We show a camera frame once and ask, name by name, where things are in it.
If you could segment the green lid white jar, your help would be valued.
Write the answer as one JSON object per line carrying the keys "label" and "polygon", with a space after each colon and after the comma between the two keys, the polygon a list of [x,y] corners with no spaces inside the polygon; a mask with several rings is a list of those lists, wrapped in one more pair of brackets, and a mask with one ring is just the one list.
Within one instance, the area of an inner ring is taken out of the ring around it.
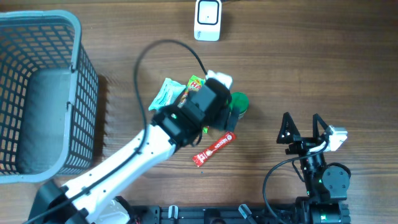
{"label": "green lid white jar", "polygon": [[242,92],[234,92],[231,94],[232,101],[229,104],[229,108],[232,111],[234,108],[238,108],[238,119],[243,118],[249,107],[249,99],[247,95]]}

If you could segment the grey plastic shopping basket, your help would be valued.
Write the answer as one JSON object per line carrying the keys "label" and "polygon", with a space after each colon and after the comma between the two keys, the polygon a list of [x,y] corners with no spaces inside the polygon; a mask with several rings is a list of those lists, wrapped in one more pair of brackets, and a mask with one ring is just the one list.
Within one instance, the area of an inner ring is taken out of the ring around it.
{"label": "grey plastic shopping basket", "polygon": [[98,75],[68,11],[1,14],[1,183],[38,183],[93,163]]}

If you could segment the green gummy candy bag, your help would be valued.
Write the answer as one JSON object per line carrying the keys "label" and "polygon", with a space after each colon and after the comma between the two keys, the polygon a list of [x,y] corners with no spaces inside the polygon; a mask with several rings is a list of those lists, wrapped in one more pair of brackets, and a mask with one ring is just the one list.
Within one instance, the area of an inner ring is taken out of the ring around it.
{"label": "green gummy candy bag", "polygon": [[178,107],[181,107],[185,103],[187,96],[191,91],[198,91],[204,84],[205,84],[205,79],[192,75],[178,103]]}

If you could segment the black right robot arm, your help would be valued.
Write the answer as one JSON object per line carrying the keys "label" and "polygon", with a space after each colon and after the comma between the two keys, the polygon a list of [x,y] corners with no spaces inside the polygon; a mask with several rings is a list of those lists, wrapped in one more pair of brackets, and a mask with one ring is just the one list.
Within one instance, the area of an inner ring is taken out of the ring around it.
{"label": "black right robot arm", "polygon": [[345,128],[327,125],[318,114],[313,115],[313,134],[302,137],[290,115],[284,113],[277,137],[278,144],[287,144],[287,155],[298,155],[300,173],[307,190],[306,197],[297,197],[290,223],[349,224],[347,199],[351,171],[343,164],[327,163],[324,153],[335,152],[348,138]]}

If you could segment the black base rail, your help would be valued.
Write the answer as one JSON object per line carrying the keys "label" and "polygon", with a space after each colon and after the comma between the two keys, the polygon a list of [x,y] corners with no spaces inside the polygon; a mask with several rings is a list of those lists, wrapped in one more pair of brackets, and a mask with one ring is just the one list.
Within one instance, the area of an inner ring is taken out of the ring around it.
{"label": "black base rail", "polygon": [[[266,207],[160,207],[158,205],[132,206],[118,196],[113,205],[121,209],[122,223],[279,223]],[[272,205],[271,209],[285,223],[350,224],[346,204],[309,205],[307,202]]]}

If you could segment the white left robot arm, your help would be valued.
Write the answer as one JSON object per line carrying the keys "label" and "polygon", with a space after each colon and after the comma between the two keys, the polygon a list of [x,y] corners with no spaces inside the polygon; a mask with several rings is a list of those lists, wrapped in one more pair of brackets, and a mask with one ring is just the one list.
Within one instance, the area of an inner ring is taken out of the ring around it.
{"label": "white left robot arm", "polygon": [[92,170],[61,187],[52,180],[46,182],[35,196],[28,223],[96,222],[139,176],[193,144],[231,101],[232,86],[229,75],[207,75],[205,84],[182,106],[158,110],[136,137]]}

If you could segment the light teal tissue pack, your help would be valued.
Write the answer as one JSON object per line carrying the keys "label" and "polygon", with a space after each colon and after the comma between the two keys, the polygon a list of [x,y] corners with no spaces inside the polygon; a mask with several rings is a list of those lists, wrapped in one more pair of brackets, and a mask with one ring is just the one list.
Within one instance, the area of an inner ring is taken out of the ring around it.
{"label": "light teal tissue pack", "polygon": [[149,111],[159,110],[163,106],[171,105],[185,90],[186,86],[166,78],[161,89],[149,106]]}

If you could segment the red coffee stick sachet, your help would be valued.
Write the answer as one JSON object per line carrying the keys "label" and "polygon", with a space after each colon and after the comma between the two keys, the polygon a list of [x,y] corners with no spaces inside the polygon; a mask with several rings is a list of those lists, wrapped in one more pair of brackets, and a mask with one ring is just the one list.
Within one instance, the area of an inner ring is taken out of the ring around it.
{"label": "red coffee stick sachet", "polygon": [[197,167],[201,167],[210,157],[213,156],[219,149],[224,148],[229,143],[236,139],[235,133],[228,131],[222,137],[206,148],[203,152],[193,156],[192,160]]}

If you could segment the white barcode scanner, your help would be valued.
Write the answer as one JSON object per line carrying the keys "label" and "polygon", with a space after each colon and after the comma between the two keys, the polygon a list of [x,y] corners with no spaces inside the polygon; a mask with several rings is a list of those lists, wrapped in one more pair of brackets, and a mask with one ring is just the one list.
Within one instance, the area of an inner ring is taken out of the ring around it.
{"label": "white barcode scanner", "polygon": [[196,0],[194,38],[206,42],[219,41],[221,13],[222,3],[220,0]]}

